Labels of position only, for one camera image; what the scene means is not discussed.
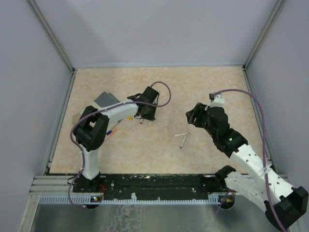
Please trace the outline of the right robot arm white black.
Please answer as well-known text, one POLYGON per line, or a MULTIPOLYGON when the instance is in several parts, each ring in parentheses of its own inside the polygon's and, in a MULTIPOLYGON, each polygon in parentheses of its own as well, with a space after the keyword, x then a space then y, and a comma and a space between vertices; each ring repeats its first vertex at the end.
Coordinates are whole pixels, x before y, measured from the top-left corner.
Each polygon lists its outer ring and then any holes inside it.
POLYGON ((278 230, 288 229, 307 211, 309 194, 294 187, 263 161, 248 141, 230 127, 224 108, 202 103, 186 112, 188 124, 207 131, 217 149, 242 166, 249 178, 227 165, 216 172, 216 187, 233 190, 257 205, 278 230))

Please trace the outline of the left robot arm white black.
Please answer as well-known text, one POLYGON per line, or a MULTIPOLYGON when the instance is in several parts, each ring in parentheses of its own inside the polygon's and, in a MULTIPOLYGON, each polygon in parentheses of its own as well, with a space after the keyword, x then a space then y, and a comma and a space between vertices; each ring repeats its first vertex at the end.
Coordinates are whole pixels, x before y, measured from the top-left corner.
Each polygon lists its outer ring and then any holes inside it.
POLYGON ((91 192, 98 190, 100 179, 98 149, 102 146, 107 132, 118 122, 128 117, 154 120, 159 92, 147 87, 142 94, 136 94, 116 104, 97 108, 88 106, 81 118, 73 126, 72 135, 82 155, 81 176, 83 186, 91 192))

